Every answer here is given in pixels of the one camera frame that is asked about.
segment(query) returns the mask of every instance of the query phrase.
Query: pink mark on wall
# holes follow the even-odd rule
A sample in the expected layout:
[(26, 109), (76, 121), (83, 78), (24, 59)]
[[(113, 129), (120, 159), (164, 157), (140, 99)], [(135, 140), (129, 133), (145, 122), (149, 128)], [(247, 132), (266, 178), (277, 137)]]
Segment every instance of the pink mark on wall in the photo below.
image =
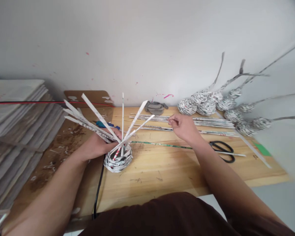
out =
[(167, 96), (165, 96), (164, 98), (167, 98), (167, 97), (169, 97), (169, 96), (172, 96), (172, 97), (174, 97), (174, 95), (172, 95), (172, 94), (168, 94)]

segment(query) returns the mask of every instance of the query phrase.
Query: woven paper ball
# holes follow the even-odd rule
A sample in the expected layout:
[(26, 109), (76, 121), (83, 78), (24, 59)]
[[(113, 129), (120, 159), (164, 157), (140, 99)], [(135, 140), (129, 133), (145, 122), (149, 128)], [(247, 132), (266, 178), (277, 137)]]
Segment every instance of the woven paper ball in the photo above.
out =
[(235, 106), (236, 102), (232, 97), (224, 98), (216, 104), (216, 108), (220, 111), (227, 111), (229, 109), (233, 109)]
[(225, 119), (230, 120), (231, 122), (237, 123), (243, 121), (243, 114), (237, 109), (230, 109), (224, 113)]
[(197, 104), (189, 98), (181, 100), (177, 107), (183, 115), (193, 115), (197, 111)]
[(216, 103), (223, 98), (221, 92), (210, 93), (206, 102), (197, 106), (197, 112), (201, 115), (210, 116), (216, 112)]
[(243, 113), (249, 113), (254, 110), (255, 106), (253, 104), (244, 103), (238, 107), (238, 110)]
[(191, 99), (192, 99), (197, 105), (200, 105), (200, 104), (206, 102), (208, 95), (209, 95), (209, 94), (208, 94), (208, 90), (205, 89), (205, 90), (202, 90), (202, 91), (199, 91), (199, 92), (194, 93), (194, 94), (191, 96)]
[(218, 102), (222, 101), (222, 99), (223, 99), (222, 93), (220, 91), (217, 91), (217, 92), (213, 92), (208, 95), (207, 102), (218, 103)]
[(203, 104), (197, 106), (197, 112), (200, 115), (210, 116), (216, 112), (216, 104), (214, 102), (213, 103), (210, 103), (210, 102), (203, 103)]
[(236, 130), (242, 135), (249, 137), (258, 133), (258, 130), (252, 126), (251, 122), (245, 120), (237, 123)]
[(105, 161), (104, 161), (104, 166), (113, 173), (119, 173), (123, 169), (125, 169), (132, 161), (132, 149), (130, 146), (130, 142), (126, 142), (124, 144), (124, 155), (121, 156), (121, 151), (116, 155), (116, 150), (113, 152), (110, 156), (106, 154)]
[(264, 130), (271, 127), (272, 122), (269, 119), (259, 117), (252, 120), (252, 125), (258, 130)]
[(228, 95), (234, 99), (240, 97), (242, 95), (242, 88), (236, 88), (229, 91)]

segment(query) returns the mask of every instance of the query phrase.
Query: green paper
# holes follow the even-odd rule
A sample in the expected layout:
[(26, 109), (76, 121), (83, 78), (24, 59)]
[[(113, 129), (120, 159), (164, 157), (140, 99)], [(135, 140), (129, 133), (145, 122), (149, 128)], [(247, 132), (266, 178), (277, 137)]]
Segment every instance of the green paper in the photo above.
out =
[(254, 141), (252, 141), (252, 142), (258, 148), (258, 150), (261, 152), (262, 155), (264, 155), (264, 156), (271, 156), (271, 154), (269, 153), (269, 151), (264, 146), (262, 146), (261, 144), (257, 144)]

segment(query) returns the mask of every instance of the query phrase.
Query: fingers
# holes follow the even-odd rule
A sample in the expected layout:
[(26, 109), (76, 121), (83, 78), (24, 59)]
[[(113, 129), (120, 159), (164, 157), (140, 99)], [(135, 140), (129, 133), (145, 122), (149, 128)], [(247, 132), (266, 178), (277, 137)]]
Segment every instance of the fingers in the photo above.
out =
[[(107, 133), (110, 133), (110, 131), (107, 128), (103, 128), (102, 130), (105, 130)], [(121, 131), (111, 127), (111, 130), (117, 135), (117, 137), (121, 140), (122, 136), (121, 136)]]
[(176, 121), (180, 121), (182, 118), (184, 117), (183, 114), (173, 114), (171, 117), (169, 117), (167, 120), (176, 120)]
[(168, 122), (169, 125), (171, 125), (173, 127), (173, 129), (177, 128), (179, 125), (178, 125), (178, 122), (175, 121), (175, 120), (170, 120)]

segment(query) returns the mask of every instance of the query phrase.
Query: wooden tabletop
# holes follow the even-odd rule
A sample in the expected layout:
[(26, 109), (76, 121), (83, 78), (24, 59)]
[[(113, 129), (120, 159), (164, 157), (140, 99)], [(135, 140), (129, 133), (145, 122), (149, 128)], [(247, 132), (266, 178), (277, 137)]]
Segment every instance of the wooden tabletop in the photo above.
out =
[[(125, 129), (133, 121), (130, 113), (136, 113), (138, 108), (125, 108)], [(176, 107), (165, 110), (163, 115), (178, 113)], [(115, 108), (112, 123), (121, 124), (121, 108)], [(170, 127), (167, 123), (148, 122), (148, 125)], [(197, 126), (198, 130), (231, 131), (231, 129)], [(273, 159), (265, 157), (271, 165), (268, 168), (241, 138), (202, 135), (208, 142), (220, 140), (229, 144), (234, 153), (247, 155), (235, 157), (236, 161), (229, 164), (234, 171), (250, 186), (262, 186), (288, 181), (287, 173)], [(171, 145), (188, 146), (187, 143), (168, 131), (139, 130), (133, 141), (147, 141)], [(131, 164), (120, 173), (106, 171), (103, 187), (98, 204), (98, 212), (108, 209), (142, 204), (153, 198), (167, 193), (185, 191), (194, 196), (210, 194), (207, 184), (202, 177), (201, 167), (193, 150), (175, 147), (165, 147), (151, 144), (132, 144), (133, 160)]]
[[(137, 113), (137, 111), (138, 108), (125, 108), (125, 130), (133, 121), (129, 118), (130, 113)], [(88, 120), (97, 120), (89, 108), (83, 108), (82, 112)], [(108, 119), (112, 115), (111, 122), (121, 127), (121, 108), (101, 108), (100, 113), (105, 114)], [(164, 111), (163, 115), (172, 115), (174, 113), (178, 113), (178, 109), (170, 107)], [(153, 121), (149, 121), (148, 125), (169, 127), (167, 123)], [(205, 126), (197, 126), (197, 128), (198, 130), (232, 131), (232, 129)], [(45, 184), (52, 178), (52, 171), (48, 170), (48, 176), (44, 174), (44, 171), (46, 171), (44, 166), (53, 161), (60, 164), (61, 160), (78, 148), (91, 134), (92, 131), (71, 121), (65, 121), (54, 142), (46, 150), (40, 163), (15, 200), (6, 225), (13, 221), (35, 199)], [(287, 173), (273, 157), (264, 157), (272, 167), (268, 168), (241, 138), (211, 134), (203, 134), (202, 136), (208, 142), (223, 141), (233, 147), (234, 153), (247, 155), (246, 157), (235, 156), (236, 161), (229, 165), (248, 186), (270, 185), (289, 180)], [(186, 142), (177, 138), (174, 132), (169, 131), (142, 129), (130, 140), (188, 146)], [(247, 140), (254, 146), (252, 143), (253, 138), (247, 138)], [(150, 144), (132, 144), (131, 146), (133, 160), (126, 169), (120, 173), (111, 173), (105, 168), (97, 203), (97, 212), (133, 204), (143, 204), (153, 198), (172, 192), (185, 191), (194, 196), (210, 194), (193, 150)], [(50, 149), (60, 152), (60, 154), (54, 155), (54, 152), (50, 152)], [(80, 211), (72, 215), (70, 222), (70, 226), (76, 224), (80, 225), (80, 227), (73, 227), (73, 230), (81, 228), (81, 225), (85, 227), (86, 224), (82, 224), (82, 222), (88, 222), (91, 219), (102, 160), (97, 158), (91, 161), (86, 168), (74, 204), (74, 208), (80, 208)], [(33, 176), (42, 176), (44, 180), (33, 182), (30, 180)]]

